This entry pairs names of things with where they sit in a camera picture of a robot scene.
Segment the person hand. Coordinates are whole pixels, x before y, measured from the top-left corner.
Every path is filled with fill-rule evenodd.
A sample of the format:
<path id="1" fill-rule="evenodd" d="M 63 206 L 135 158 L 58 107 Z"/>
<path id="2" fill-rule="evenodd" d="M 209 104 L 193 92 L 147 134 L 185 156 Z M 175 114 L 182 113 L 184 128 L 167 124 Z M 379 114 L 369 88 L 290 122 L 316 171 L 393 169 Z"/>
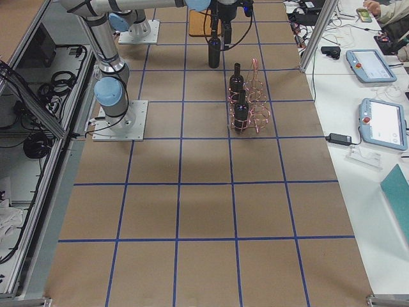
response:
<path id="1" fill-rule="evenodd" d="M 381 6 L 378 1 L 365 0 L 363 6 L 374 16 L 379 17 L 381 15 Z"/>

